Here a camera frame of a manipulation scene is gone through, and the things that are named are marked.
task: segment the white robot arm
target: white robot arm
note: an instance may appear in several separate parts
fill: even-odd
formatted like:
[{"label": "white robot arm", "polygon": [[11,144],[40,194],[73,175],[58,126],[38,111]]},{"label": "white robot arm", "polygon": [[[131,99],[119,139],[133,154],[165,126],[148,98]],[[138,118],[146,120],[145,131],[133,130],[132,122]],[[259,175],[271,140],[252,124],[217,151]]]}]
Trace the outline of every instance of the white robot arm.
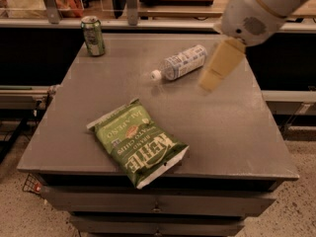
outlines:
[{"label": "white robot arm", "polygon": [[246,46],[276,33],[286,18],[307,0],[230,0],[221,20],[222,32]]}]

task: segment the snack bag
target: snack bag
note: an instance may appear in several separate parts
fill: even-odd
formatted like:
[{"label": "snack bag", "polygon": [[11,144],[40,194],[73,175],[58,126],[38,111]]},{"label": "snack bag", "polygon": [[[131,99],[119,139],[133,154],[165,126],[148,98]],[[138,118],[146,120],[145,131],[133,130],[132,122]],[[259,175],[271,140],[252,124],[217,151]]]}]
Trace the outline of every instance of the snack bag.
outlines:
[{"label": "snack bag", "polygon": [[138,189],[182,160],[189,146],[151,119],[139,100],[89,123],[107,152]]}]

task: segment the drawer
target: drawer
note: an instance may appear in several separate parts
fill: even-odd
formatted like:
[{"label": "drawer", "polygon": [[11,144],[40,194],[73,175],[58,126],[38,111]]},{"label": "drawer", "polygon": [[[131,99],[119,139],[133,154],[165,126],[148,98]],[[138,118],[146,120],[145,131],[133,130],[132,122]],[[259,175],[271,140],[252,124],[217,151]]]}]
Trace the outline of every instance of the drawer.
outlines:
[{"label": "drawer", "polygon": [[70,222],[82,232],[120,236],[234,236],[243,228],[237,219],[209,217],[148,216],[139,214],[107,214],[71,216]]},{"label": "drawer", "polygon": [[43,187],[41,195],[67,211],[258,216],[272,194],[231,191],[139,191],[91,187]]}]

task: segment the gray tabletop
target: gray tabletop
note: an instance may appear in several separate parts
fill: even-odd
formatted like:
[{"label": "gray tabletop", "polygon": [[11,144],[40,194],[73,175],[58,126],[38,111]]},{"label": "gray tabletop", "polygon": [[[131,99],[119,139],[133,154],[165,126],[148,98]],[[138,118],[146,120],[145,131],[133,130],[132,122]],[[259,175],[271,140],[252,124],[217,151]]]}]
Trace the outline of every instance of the gray tabletop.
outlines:
[{"label": "gray tabletop", "polygon": [[163,58],[194,44],[209,53],[219,35],[104,34],[107,53],[80,49],[18,169],[48,174],[120,175],[86,124],[138,98],[153,120],[190,145],[165,175],[295,180],[298,174],[244,60],[213,93],[198,92],[196,70],[154,83]]}]

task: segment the white bottle cap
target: white bottle cap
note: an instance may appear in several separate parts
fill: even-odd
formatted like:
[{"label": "white bottle cap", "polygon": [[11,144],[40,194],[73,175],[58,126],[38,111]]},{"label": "white bottle cap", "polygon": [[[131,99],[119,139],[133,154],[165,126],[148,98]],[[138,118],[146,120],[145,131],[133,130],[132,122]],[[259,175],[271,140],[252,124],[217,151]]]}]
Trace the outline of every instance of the white bottle cap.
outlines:
[{"label": "white bottle cap", "polygon": [[151,79],[154,81],[158,81],[161,80],[162,75],[161,72],[159,70],[154,70],[151,72]]}]

